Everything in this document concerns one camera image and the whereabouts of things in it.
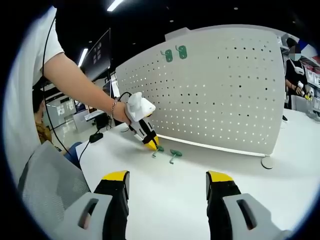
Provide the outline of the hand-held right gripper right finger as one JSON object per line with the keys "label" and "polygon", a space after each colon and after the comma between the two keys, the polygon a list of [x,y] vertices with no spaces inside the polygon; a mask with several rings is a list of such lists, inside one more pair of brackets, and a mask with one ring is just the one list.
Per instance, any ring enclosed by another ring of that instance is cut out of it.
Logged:
{"label": "hand-held right gripper right finger", "polygon": [[248,193],[241,193],[233,178],[221,172],[206,172],[206,200],[211,240],[287,240],[290,230],[281,230],[271,212]]}

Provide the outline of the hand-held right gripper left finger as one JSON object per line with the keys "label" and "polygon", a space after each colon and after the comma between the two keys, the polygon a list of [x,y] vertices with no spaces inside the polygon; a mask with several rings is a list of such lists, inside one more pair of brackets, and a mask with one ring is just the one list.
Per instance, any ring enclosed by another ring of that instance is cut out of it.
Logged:
{"label": "hand-held right gripper left finger", "polygon": [[105,175],[64,213],[54,230],[59,240],[124,240],[129,215],[130,172]]}

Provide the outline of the person's left hand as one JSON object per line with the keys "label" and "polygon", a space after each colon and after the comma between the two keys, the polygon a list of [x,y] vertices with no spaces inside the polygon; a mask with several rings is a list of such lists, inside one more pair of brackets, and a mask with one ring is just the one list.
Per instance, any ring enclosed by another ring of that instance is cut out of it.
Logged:
{"label": "person's left hand", "polygon": [[131,124],[130,119],[126,115],[126,104],[123,102],[117,102],[113,109],[113,118],[121,123]]}

